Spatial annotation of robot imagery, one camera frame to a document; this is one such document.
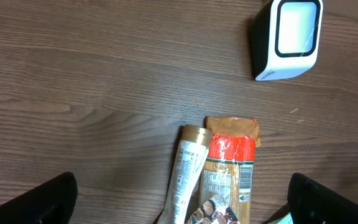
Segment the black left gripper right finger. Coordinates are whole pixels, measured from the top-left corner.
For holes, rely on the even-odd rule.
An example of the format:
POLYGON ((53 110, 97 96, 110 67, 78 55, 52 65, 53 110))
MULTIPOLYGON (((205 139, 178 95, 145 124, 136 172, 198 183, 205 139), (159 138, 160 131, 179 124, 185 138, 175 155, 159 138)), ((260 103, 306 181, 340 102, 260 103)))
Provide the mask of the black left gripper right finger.
POLYGON ((358 204, 301 173, 292 175, 287 201, 294 224, 358 223, 358 204))

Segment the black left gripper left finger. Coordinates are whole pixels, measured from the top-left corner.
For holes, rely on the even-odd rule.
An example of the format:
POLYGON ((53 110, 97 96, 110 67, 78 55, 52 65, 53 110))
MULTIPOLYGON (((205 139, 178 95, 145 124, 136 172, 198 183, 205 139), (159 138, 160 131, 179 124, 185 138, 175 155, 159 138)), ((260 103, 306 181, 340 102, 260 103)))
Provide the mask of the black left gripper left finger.
POLYGON ((74 174, 64 172, 0 205, 0 223, 69 223, 77 196, 74 174))

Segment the mint green wipes packet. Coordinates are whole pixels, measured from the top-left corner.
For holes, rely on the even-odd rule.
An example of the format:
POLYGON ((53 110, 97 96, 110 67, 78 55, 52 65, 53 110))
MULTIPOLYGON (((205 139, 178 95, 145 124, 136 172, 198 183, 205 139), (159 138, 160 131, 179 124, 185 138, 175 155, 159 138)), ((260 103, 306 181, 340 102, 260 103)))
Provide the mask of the mint green wipes packet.
POLYGON ((284 217, 274 220, 274 221, 270 222, 269 224, 293 224, 293 219, 291 217, 291 213, 288 213, 284 217))

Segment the white gold-capped tube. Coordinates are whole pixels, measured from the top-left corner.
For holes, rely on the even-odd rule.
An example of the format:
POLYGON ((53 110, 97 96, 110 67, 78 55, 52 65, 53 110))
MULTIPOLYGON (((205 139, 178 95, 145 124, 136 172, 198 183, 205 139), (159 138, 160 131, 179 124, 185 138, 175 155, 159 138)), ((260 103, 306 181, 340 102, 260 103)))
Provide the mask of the white gold-capped tube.
POLYGON ((213 132, 186 124, 175 156, 165 206, 158 224, 184 224, 193 189, 209 153, 213 132))

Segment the beige brown snack pouch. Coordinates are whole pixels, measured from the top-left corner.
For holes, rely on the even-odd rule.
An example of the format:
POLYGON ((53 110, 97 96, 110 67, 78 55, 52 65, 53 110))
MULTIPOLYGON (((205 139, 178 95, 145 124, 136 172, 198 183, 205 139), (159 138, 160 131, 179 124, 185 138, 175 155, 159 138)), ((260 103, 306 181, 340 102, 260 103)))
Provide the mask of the beige brown snack pouch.
POLYGON ((190 216, 186 224, 240 224, 240 221, 224 197, 214 195, 190 216))

